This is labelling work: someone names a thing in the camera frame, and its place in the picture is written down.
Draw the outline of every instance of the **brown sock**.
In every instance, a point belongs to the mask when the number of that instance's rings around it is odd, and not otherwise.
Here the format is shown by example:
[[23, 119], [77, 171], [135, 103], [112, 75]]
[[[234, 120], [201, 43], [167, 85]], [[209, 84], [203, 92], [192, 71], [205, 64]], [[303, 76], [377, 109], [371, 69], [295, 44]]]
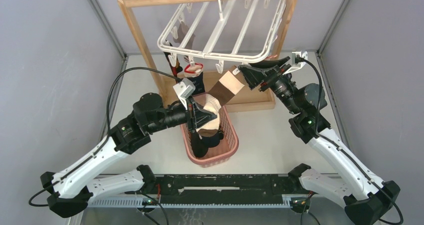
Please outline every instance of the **brown sock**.
[[[181, 44], [183, 42], [184, 38], [186, 37], [186, 34], [189, 32], [189, 26], [187, 26], [183, 21], [179, 24], [178, 30], [176, 31], [178, 34], [177, 39], [173, 39], [174, 42]], [[187, 45], [185, 45], [186, 49], [192, 49], [193, 47], [193, 41], [195, 40], [196, 35], [193, 33], [190, 37], [190, 39], [187, 42]]]
[[[245, 86], [243, 74], [234, 66], [227, 71], [215, 85], [207, 92], [204, 109], [214, 114], [219, 114], [222, 106], [227, 104]], [[197, 133], [203, 137], [212, 137], [220, 126], [218, 118], [206, 123], [197, 129]]]

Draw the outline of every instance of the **black cable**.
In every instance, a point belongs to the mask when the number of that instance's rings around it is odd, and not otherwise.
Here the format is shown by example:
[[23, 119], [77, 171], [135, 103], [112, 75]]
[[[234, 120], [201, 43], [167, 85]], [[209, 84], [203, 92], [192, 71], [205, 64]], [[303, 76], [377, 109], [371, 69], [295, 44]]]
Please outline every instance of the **black cable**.
[[316, 194], [315, 192], [312, 192], [312, 194], [309, 195], [305, 200], [305, 206], [303, 206], [302, 213], [300, 214], [300, 225], [303, 225], [303, 222], [304, 222], [304, 214], [305, 214], [306, 206], [308, 205], [308, 202], [311, 200], [312, 196], [314, 196], [315, 194]]
[[[181, 78], [176, 77], [176, 76], [172, 76], [169, 75], [168, 73], [165, 73], [163, 71], [159, 71], [153, 68], [149, 68], [149, 67], [142, 67], [142, 66], [138, 66], [138, 67], [132, 67], [129, 69], [124, 70], [123, 72], [121, 72], [116, 78], [115, 81], [113, 81], [112, 86], [110, 87], [109, 90], [109, 95], [107, 96], [107, 101], [106, 101], [106, 123], [107, 123], [107, 134], [106, 134], [106, 139], [104, 140], [104, 142], [98, 146], [97, 150], [95, 152], [93, 152], [93, 155], [96, 156], [101, 150], [102, 148], [105, 146], [105, 144], [108, 142], [108, 139], [111, 137], [111, 119], [110, 119], [110, 112], [109, 112], [109, 108], [110, 108], [110, 103], [111, 103], [111, 99], [112, 99], [112, 94], [114, 92], [115, 86], [117, 85], [117, 83], [119, 82], [120, 78], [122, 76], [124, 76], [124, 74], [133, 71], [133, 70], [147, 70], [147, 71], [151, 71], [151, 72], [155, 72], [167, 77], [170, 77], [172, 79], [175, 79], [175, 81], [177, 83], [181, 82]], [[77, 166], [75, 166], [73, 169], [71, 169], [68, 173], [66, 173], [64, 176], [62, 176], [60, 178], [60, 180], [52, 183], [51, 185], [47, 186], [46, 188], [40, 190], [39, 192], [37, 192], [36, 194], [34, 194], [28, 201], [28, 204], [30, 206], [33, 207], [48, 207], [48, 204], [34, 204], [32, 201], [34, 198], [36, 198], [38, 195], [42, 194], [43, 192], [47, 191], [48, 189], [52, 188], [54, 185], [58, 184], [58, 182], [63, 181], [65, 178], [67, 178], [70, 174], [72, 174], [74, 171], [76, 171], [77, 169], [79, 169], [82, 165], [84, 165], [85, 163], [87, 163], [91, 158], [93, 158], [93, 156], [88, 156], [84, 161], [82, 161], [80, 164], [78, 164]]]
[[143, 213], [143, 215], [144, 215], [146, 218], [150, 219], [150, 221], [154, 222], [155, 224], [160, 225], [160, 224], [159, 224], [159, 222], [158, 222], [158, 221], [156, 221], [155, 219], [153, 219], [153, 217], [151, 217], [149, 214], [147, 214], [147, 213]]
[[38, 196], [38, 195], [40, 195], [40, 194], [42, 194], [42, 193], [44, 193], [45, 191], [47, 191], [47, 190], [49, 190], [49, 189], [51, 189], [54, 185], [56, 185], [56, 184], [58, 184], [59, 183], [59, 181], [56, 181], [56, 182], [54, 182], [54, 183], [52, 183], [52, 184], [50, 184], [49, 186], [47, 186], [46, 188], [44, 188], [43, 190], [41, 190], [41, 191], [39, 191], [39, 192], [37, 192], [36, 194], [34, 194], [30, 199], [29, 199], [29, 201], [28, 201], [28, 204], [30, 205], [30, 206], [33, 206], [33, 207], [48, 207], [49, 205], [48, 204], [34, 204], [33, 203], [33, 200]]
[[107, 96], [107, 101], [106, 101], [107, 137], [106, 137], [106, 140], [103, 142], [103, 144], [100, 145], [99, 148], [93, 153], [94, 155], [96, 155], [103, 148], [103, 146], [105, 146], [106, 141], [108, 140], [108, 138], [110, 137], [110, 134], [111, 134], [111, 119], [110, 119], [111, 115], [110, 115], [109, 108], [111, 107], [110, 103], [111, 103], [111, 99], [112, 99], [112, 94], [114, 93], [115, 86], [118, 84], [118, 82], [121, 79], [121, 77], [124, 76], [124, 74], [126, 74], [126, 73], [128, 73], [130, 71], [134, 71], [134, 70], [147, 70], [147, 71], [155, 72], [155, 73], [158, 73], [158, 74], [167, 76], [169, 78], [175, 79], [175, 81], [177, 83], [181, 82], [181, 80], [182, 80], [179, 77], [169, 75], [168, 73], [165, 73], [163, 71], [159, 71], [159, 70], [156, 70], [156, 69], [153, 69], [153, 68], [143, 67], [143, 66], [137, 66], [137, 67], [128, 68], [128, 69], [124, 70], [123, 72], [121, 72], [115, 78], [115, 81], [113, 81], [112, 87], [109, 90], [109, 95]]
[[312, 214], [312, 212], [308, 211], [307, 214], [309, 214], [318, 225], [321, 225], [320, 221], [318, 221], [318, 218], [314, 214]]
[[[364, 177], [366, 179], [368, 179], [368, 181], [372, 181], [371, 177], [368, 176], [368, 174], [362, 169], [361, 166], [359, 166], [359, 164], [352, 158], [352, 156], [350, 156], [344, 149], [340, 148], [340, 146], [335, 143], [333, 140], [329, 139], [328, 137], [321, 135], [318, 133], [318, 122], [320, 119], [320, 109], [321, 109], [321, 94], [323, 93], [323, 81], [321, 80], [321, 75], [318, 72], [317, 68], [315, 67], [315, 65], [312, 64], [312, 62], [302, 58], [302, 57], [297, 57], [301, 62], [305, 62], [307, 63], [309, 66], [312, 67], [312, 69], [315, 71], [316, 76], [318, 77], [318, 85], [319, 85], [319, 90], [318, 90], [318, 102], [316, 104], [316, 115], [315, 115], [315, 134], [325, 140], [327, 140], [329, 143], [331, 143], [332, 145], [334, 145], [337, 150], [339, 150], [340, 152], [342, 152], [348, 159], [350, 159], [350, 161], [352, 161], [353, 164], [355, 164], [355, 166], [359, 169], [359, 171], [364, 175]], [[386, 221], [383, 219], [378, 219], [380, 222], [389, 224], [389, 225], [401, 225], [404, 223], [404, 216], [402, 215], [401, 209], [398, 207], [398, 205], [395, 203], [395, 201], [393, 201], [393, 199], [386, 193], [384, 192], [374, 181], [371, 182], [374, 187], [376, 187], [381, 193], [383, 193], [388, 200], [390, 201], [390, 203], [393, 205], [393, 207], [396, 209], [397, 213], [399, 214], [399, 218], [400, 221], [399, 222], [390, 222], [390, 221]]]
[[145, 196], [145, 197], [146, 197], [146, 198], [148, 198], [148, 199], [151, 199], [154, 203], [156, 203], [157, 205], [159, 205], [160, 209], [162, 209], [163, 215], [165, 215], [166, 225], [169, 225], [169, 224], [170, 224], [170, 221], [168, 220], [167, 212], [165, 211], [165, 209], [164, 209], [164, 207], [161, 205], [161, 203], [160, 203], [158, 200], [154, 199], [153, 197], [151, 197], [151, 196], [149, 196], [149, 195], [147, 195], [147, 194], [145, 194], [145, 193], [142, 193], [141, 195]]

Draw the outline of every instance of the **gray wall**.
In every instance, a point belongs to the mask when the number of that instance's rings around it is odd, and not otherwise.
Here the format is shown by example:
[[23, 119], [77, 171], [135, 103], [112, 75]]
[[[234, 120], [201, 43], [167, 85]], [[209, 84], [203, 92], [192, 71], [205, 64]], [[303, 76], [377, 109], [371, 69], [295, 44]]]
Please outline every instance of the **gray wall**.
[[120, 68], [87, 0], [0, 0], [0, 224], [65, 222], [28, 199], [97, 144]]
[[[127, 53], [140, 53], [133, 35], [118, 7], [117, 0], [98, 0], [107, 19], [109, 20], [113, 30], [115, 31], [119, 42]], [[294, 15], [291, 19], [290, 29], [287, 32], [283, 49], [291, 50], [296, 48], [305, 48], [309, 50], [318, 49], [324, 35], [327, 32], [336, 12], [343, 0], [298, 0]], [[246, 36], [241, 44], [241, 51], [259, 51], [262, 50], [265, 41], [264, 33], [268, 32], [271, 24], [272, 16], [275, 12], [275, 6], [270, 5], [273, 9], [263, 9], [263, 0], [258, 4], [253, 15], [252, 22], [246, 32]], [[210, 4], [206, 15], [202, 18], [199, 26], [194, 34], [194, 47], [204, 45], [212, 32], [218, 19], [218, 3]], [[244, 13], [247, 10], [243, 6], [243, 2], [236, 3], [231, 13], [231, 19], [222, 32], [220, 39], [216, 44], [216, 51], [231, 51], [234, 43], [239, 35], [242, 23], [245, 20]], [[201, 3], [193, 5], [193, 11], [196, 6], [201, 7]], [[177, 5], [151, 6], [134, 8], [135, 17], [143, 31], [149, 49], [153, 52], [159, 52], [156, 42], [159, 35], [171, 19], [171, 16], [177, 9]], [[194, 16], [185, 13], [186, 20], [191, 24]]]
[[[324, 50], [349, 143], [401, 191], [405, 224], [424, 207], [424, 0], [352, 0]], [[392, 209], [388, 218], [397, 222]]]

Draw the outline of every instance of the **sock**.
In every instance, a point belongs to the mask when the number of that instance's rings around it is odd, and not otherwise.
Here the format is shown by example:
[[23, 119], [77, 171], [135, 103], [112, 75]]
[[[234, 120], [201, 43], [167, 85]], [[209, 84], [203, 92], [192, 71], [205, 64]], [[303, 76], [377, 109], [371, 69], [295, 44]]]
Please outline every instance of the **sock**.
[[[165, 41], [165, 43], [172, 47], [172, 44], [169, 41]], [[183, 70], [183, 68], [180, 66], [180, 61], [178, 61], [178, 56], [176, 57], [176, 66], [172, 66], [168, 57], [168, 55], [171, 55], [171, 53], [166, 51], [164, 51], [163, 53], [165, 54], [165, 58], [168, 61], [169, 67], [171, 68], [172, 75], [176, 77], [177, 74]]]
[[[234, 66], [227, 71], [215, 85], [207, 92], [204, 109], [214, 114], [219, 114], [222, 106], [227, 104], [245, 86], [243, 74]], [[209, 121], [196, 131], [202, 137], [212, 137], [218, 131], [220, 125], [218, 118]]]
[[213, 136], [200, 136], [202, 143], [208, 148], [218, 146], [222, 139], [224, 139], [224, 132], [219, 129]]
[[196, 158], [203, 158], [208, 153], [209, 148], [203, 144], [197, 132], [192, 132], [190, 135], [190, 145], [193, 155]]
[[184, 68], [184, 76], [192, 81], [196, 89], [192, 96], [205, 92], [205, 84], [203, 83], [203, 64], [195, 63], [194, 66], [187, 65]]
[[[187, 26], [184, 22], [180, 22], [178, 30], [177, 30], [177, 34], [178, 34], [178, 38], [177, 39], [173, 39], [174, 42], [181, 44], [181, 42], [184, 40], [184, 38], [186, 37], [187, 32], [189, 31], [189, 26]], [[187, 45], [185, 45], [185, 49], [192, 49], [193, 48], [193, 41], [195, 39], [196, 35], [193, 33], [190, 37], [190, 39], [187, 42]]]

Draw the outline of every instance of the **red wire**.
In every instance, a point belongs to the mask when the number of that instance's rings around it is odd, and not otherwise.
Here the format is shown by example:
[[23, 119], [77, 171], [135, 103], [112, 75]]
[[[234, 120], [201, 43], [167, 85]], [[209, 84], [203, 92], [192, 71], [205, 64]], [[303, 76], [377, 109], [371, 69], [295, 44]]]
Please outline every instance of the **red wire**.
[[156, 187], [157, 187], [157, 196], [156, 196], [156, 199], [159, 199], [161, 197], [161, 185], [158, 184], [158, 185], [156, 185]]

